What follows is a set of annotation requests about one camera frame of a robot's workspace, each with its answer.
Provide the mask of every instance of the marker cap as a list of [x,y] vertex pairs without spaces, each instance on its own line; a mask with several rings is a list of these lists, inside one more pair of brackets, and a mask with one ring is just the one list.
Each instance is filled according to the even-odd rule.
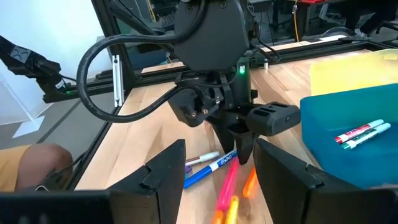
[[391,128],[391,124],[384,123],[384,124],[380,124],[379,126],[375,127],[374,129],[376,129],[378,133],[382,133],[383,131],[385,131],[389,128]]

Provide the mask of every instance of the yellow marker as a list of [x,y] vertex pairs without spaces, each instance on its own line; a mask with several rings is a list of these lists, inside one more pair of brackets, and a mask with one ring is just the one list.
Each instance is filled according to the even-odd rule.
[[231,204],[229,206],[228,214],[226,215],[225,224],[236,224],[236,219],[238,217],[238,207],[239,198],[234,195],[231,198]]

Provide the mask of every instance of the white wall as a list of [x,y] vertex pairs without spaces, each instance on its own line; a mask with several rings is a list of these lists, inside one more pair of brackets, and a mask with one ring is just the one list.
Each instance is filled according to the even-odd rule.
[[[0,0],[0,35],[61,65],[61,74],[76,77],[78,63],[103,32],[90,0]],[[88,77],[111,69],[106,50],[93,61]],[[35,80],[17,77],[0,61],[0,76],[37,117],[48,105]],[[5,100],[0,104],[0,117]]]

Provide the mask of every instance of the orange marker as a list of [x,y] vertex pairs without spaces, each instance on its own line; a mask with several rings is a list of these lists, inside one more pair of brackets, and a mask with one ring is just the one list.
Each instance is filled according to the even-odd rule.
[[212,224],[223,224],[224,221],[224,213],[220,210],[216,210],[214,214]]
[[246,182],[246,185],[243,188],[243,197],[249,198],[250,196],[252,196],[257,186],[257,183],[258,181],[257,181],[256,168],[253,167],[253,169],[250,172],[248,181]]

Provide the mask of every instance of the marker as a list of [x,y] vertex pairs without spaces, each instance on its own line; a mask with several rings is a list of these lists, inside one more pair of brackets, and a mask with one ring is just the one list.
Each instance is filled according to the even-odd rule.
[[209,174],[217,170],[219,167],[226,164],[232,158],[237,156],[238,153],[236,149],[232,150],[231,152],[225,154],[223,157],[219,158],[217,161],[212,162],[208,166],[204,167],[203,169],[199,170],[196,174],[193,174],[191,177],[185,180],[184,182],[184,189],[189,188],[193,184],[197,183],[199,180],[207,177]]
[[232,196],[231,205],[229,206],[228,213],[226,215],[225,224],[236,224],[236,218],[238,217],[239,198]]
[[382,119],[372,121],[368,124],[362,125],[359,128],[353,129],[351,131],[348,131],[345,134],[339,135],[335,137],[335,140],[338,144],[343,144],[344,142],[355,138],[356,136],[359,136],[360,134],[366,132],[367,130],[374,128],[376,126],[379,126],[380,124],[384,123]]
[[214,214],[212,224],[223,224],[224,213],[220,210],[217,210]]
[[359,136],[357,136],[357,137],[355,137],[355,138],[343,143],[341,146],[344,149],[351,150],[351,149],[355,148],[357,145],[366,142],[367,140],[369,140],[369,139],[373,138],[374,136],[382,133],[383,131],[389,129],[390,127],[391,127],[391,124],[389,124],[389,123],[385,123],[385,124],[379,125],[379,126],[377,126],[375,128],[372,128],[372,129],[368,130],[367,132],[365,132],[363,134],[360,134]]
[[257,187],[257,183],[258,181],[257,181],[256,168],[253,167],[248,177],[248,181],[244,185],[243,197],[245,198],[251,197],[253,195],[253,192],[255,191],[255,188]]
[[208,154],[205,154],[203,156],[197,156],[191,159],[188,159],[185,161],[186,166],[192,166],[201,162],[209,161],[210,159],[214,159],[220,155],[219,152],[211,152]]
[[231,167],[229,168],[229,171],[225,177],[223,188],[221,189],[220,196],[217,200],[217,209],[222,211],[228,209],[229,203],[231,202],[231,197],[234,194],[239,159],[235,157],[232,159],[231,163]]

